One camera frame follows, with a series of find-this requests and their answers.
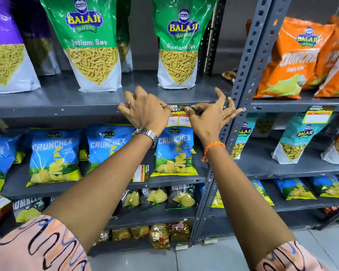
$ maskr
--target left hand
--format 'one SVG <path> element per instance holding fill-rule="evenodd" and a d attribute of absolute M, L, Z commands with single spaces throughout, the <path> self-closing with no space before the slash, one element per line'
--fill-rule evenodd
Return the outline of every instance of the left hand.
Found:
<path fill-rule="evenodd" d="M 159 137 L 167 126 L 172 105 L 167 105 L 153 94 L 147 94 L 141 86 L 136 87 L 135 94 L 124 92 L 124 97 L 130 104 L 120 103 L 118 110 L 136 128 L 147 128 Z"/>

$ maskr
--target forearm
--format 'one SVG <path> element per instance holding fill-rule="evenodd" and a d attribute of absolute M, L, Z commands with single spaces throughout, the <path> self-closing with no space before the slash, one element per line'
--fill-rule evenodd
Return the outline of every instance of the forearm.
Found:
<path fill-rule="evenodd" d="M 272 209 L 225 148 L 210 147 L 211 164 L 221 198 L 249 268 L 254 268 L 267 253 L 295 240 L 293 233 Z"/>
<path fill-rule="evenodd" d="M 105 228 L 152 139 L 139 134 L 59 196 L 44 214 L 60 220 L 88 252 Z"/>

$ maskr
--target person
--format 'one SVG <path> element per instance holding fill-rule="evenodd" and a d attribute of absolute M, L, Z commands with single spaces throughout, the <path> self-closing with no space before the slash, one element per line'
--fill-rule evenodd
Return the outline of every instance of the person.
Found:
<path fill-rule="evenodd" d="M 194 132 L 206 148 L 219 142 L 221 128 L 242 109 L 225 95 L 214 104 L 185 108 Z M 124 93 L 118 110 L 136 127 L 158 137 L 172 106 L 137 86 Z M 87 253 L 105 228 L 131 177 L 153 145 L 145 134 L 134 136 L 114 155 L 59 196 L 41 216 L 13 230 L 0 241 L 1 270 L 90 270 Z M 224 146 L 207 151 L 227 216 L 250 269 L 327 270 L 299 244 L 282 219 L 253 187 Z"/>

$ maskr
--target watch band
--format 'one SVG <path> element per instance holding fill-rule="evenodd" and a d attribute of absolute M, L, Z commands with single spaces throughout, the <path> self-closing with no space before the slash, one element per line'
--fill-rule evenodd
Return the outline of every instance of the watch band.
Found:
<path fill-rule="evenodd" d="M 153 141 L 153 145 L 151 146 L 151 148 L 154 148 L 157 144 L 157 140 L 158 140 L 158 137 L 157 135 L 152 131 L 152 130 L 149 130 L 149 129 L 146 129 L 144 127 L 141 127 L 141 128 L 137 128 L 133 134 L 131 135 L 131 138 L 133 138 L 134 136 L 136 136 L 137 134 L 145 134 L 147 135 L 148 137 L 150 137 Z"/>

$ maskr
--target hand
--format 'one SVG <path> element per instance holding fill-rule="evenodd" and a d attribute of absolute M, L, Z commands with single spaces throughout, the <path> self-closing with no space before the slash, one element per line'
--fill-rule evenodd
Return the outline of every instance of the hand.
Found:
<path fill-rule="evenodd" d="M 118 110 L 136 127 L 144 127 L 152 130 L 157 137 L 166 128 L 171 115 L 172 105 L 166 105 L 153 94 L 137 86 L 136 94 L 130 91 L 124 92 L 124 97 L 130 104 L 120 103 Z"/>
<path fill-rule="evenodd" d="M 220 131 L 224 125 L 242 112 L 242 108 L 235 109 L 234 101 L 230 97 L 228 97 L 229 107 L 223 109 L 226 96 L 217 87 L 215 92 L 218 95 L 218 101 L 215 104 L 199 103 L 194 105 L 195 108 L 204 110 L 201 116 L 197 116 L 189 107 L 185 108 L 193 131 L 200 138 L 204 147 L 213 142 L 218 142 Z"/>

